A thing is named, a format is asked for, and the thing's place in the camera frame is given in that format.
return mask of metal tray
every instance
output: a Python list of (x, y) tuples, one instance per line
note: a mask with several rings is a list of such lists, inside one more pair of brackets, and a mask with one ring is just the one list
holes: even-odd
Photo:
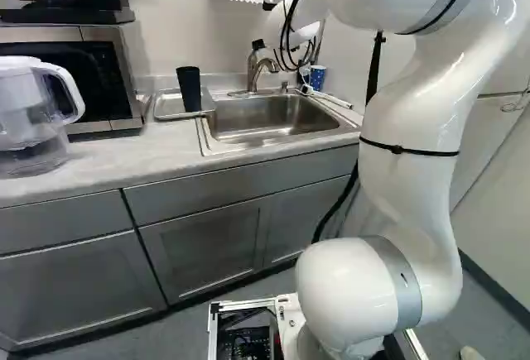
[(215, 110), (215, 103), (206, 87), (200, 88), (202, 110), (187, 112), (180, 89), (163, 89), (154, 96), (153, 115), (156, 120), (169, 121), (183, 118), (197, 118)]

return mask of gray countertop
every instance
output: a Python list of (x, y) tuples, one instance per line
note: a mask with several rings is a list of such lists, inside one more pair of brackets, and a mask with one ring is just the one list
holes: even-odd
[[(327, 101), (320, 102), (350, 121), (362, 123), (358, 113)], [(43, 175), (0, 180), (0, 208), (121, 189), (352, 145), (358, 141), (356, 132), (203, 156), (195, 119), (154, 122), (148, 118), (140, 135), (71, 143), (71, 159), (59, 168)]]

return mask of shoe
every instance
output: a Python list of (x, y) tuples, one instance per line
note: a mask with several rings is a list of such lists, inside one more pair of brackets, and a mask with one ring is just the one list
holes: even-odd
[(460, 350), (461, 360), (486, 360), (480, 353), (474, 350), (471, 346), (466, 346)]

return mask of gray cabinet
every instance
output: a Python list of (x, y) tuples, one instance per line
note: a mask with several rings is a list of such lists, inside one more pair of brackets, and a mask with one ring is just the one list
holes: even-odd
[(129, 230), (119, 190), (0, 209), (0, 254)]
[(315, 151), (133, 186), (123, 193), (142, 226), (349, 174), (358, 152), (358, 146)]
[(0, 346), (26, 348), (165, 307), (134, 231), (0, 257)]
[(170, 303), (262, 266), (269, 202), (245, 201), (140, 228)]
[[(272, 196), (265, 266), (297, 257), (311, 244), (316, 225), (339, 198), (348, 178), (343, 176)], [(332, 230), (335, 223), (342, 222), (343, 217), (338, 212), (328, 222), (325, 233)]]

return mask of gray floor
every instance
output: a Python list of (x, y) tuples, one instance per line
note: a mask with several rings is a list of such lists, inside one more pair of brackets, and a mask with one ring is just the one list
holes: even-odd
[[(293, 292), (292, 271), (285, 271), (221, 299), (246, 300)], [(39, 360), (205, 360), (208, 304), (109, 338), (34, 357)], [(530, 359), (530, 334), (515, 322), (471, 277), (455, 311), (439, 324), (417, 329), (430, 360), (457, 359), (464, 345), (487, 360)]]

